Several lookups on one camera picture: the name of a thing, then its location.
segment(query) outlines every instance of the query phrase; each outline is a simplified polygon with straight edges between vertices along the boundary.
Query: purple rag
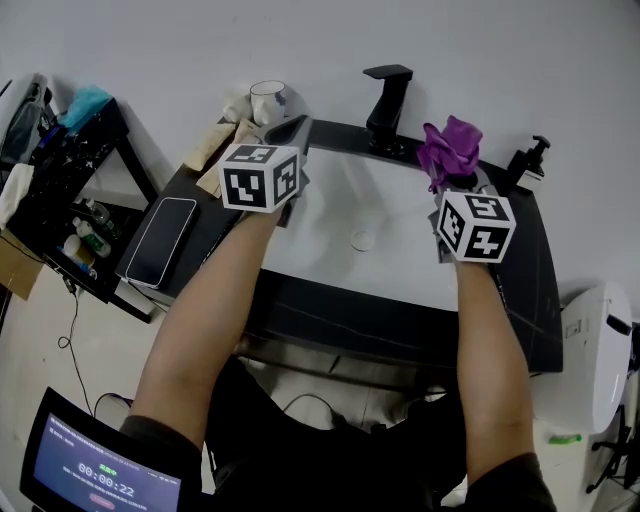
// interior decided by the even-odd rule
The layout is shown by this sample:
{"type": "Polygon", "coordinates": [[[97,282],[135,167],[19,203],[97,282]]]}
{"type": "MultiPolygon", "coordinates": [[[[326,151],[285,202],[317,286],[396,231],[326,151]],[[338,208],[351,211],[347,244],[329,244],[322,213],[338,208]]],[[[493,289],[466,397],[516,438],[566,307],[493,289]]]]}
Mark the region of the purple rag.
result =
{"type": "Polygon", "coordinates": [[[442,184],[449,174],[469,176],[473,173],[480,154],[480,130],[470,123],[449,116],[442,133],[431,123],[425,123],[424,131],[427,139],[424,146],[418,148],[418,160],[431,176],[429,190],[442,184]]]}

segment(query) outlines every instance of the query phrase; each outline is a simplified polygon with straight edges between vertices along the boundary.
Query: cardboard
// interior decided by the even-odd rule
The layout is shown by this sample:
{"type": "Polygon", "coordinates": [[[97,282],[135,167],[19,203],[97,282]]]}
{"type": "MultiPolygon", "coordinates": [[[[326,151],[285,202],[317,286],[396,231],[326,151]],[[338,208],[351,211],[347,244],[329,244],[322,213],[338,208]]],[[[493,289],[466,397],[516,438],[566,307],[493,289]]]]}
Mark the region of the cardboard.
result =
{"type": "Polygon", "coordinates": [[[28,258],[18,249],[9,245],[7,241],[34,258],[40,259],[8,229],[3,230],[0,236],[4,239],[0,240],[0,283],[21,299],[28,300],[33,285],[40,275],[43,263],[28,258]]]}

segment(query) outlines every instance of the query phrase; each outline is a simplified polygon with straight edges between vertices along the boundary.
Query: soap dispenser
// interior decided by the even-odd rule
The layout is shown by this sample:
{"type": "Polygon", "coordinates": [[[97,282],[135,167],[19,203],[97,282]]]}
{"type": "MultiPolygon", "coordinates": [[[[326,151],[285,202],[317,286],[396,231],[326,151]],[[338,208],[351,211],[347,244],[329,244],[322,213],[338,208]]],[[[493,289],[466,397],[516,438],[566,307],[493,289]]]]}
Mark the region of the soap dispenser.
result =
{"type": "Polygon", "coordinates": [[[538,145],[526,153],[521,150],[516,151],[507,171],[511,182],[516,186],[537,192],[544,178],[544,171],[541,167],[542,154],[545,149],[551,147],[551,144],[541,135],[534,135],[533,140],[537,141],[538,145]]]}

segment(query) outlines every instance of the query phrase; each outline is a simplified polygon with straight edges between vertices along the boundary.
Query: black marble countertop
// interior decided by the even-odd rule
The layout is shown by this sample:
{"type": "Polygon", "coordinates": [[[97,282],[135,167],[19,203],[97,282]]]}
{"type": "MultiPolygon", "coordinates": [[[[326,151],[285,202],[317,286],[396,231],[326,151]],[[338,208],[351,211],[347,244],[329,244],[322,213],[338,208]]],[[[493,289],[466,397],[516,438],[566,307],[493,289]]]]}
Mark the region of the black marble countertop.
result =
{"type": "MultiPolygon", "coordinates": [[[[419,169],[415,149],[420,141],[401,137],[403,156],[393,163],[419,169]]],[[[364,128],[314,121],[310,145],[372,158],[364,128]]],[[[217,160],[213,155],[210,162],[217,160]]],[[[493,268],[507,313],[531,372],[562,371],[560,301],[551,251],[533,194],[505,186],[506,171],[488,163],[480,167],[500,193],[509,198],[517,229],[500,265],[493,268]]],[[[181,167],[147,213],[116,272],[124,276],[133,252],[164,197],[195,199],[198,214],[182,249],[172,262],[161,290],[143,289],[170,304],[195,274],[211,249],[238,217],[222,201],[196,186],[202,174],[181,167]]],[[[246,332],[335,354],[409,364],[453,368],[456,365],[458,314],[344,290],[268,270],[261,270],[246,332]]]]}

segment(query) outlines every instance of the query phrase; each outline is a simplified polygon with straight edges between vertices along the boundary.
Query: white sink basin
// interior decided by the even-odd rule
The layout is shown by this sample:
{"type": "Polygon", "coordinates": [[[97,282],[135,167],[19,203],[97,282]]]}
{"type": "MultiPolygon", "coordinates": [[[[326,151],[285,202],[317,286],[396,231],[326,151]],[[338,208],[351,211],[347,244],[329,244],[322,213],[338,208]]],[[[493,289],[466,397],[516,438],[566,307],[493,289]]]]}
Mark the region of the white sink basin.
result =
{"type": "Polygon", "coordinates": [[[263,268],[457,311],[455,270],[438,262],[428,219],[436,206],[426,173],[313,148],[304,170],[311,183],[289,226],[276,229],[263,268]],[[352,246],[355,233],[365,233],[355,241],[365,252],[352,246]]]}

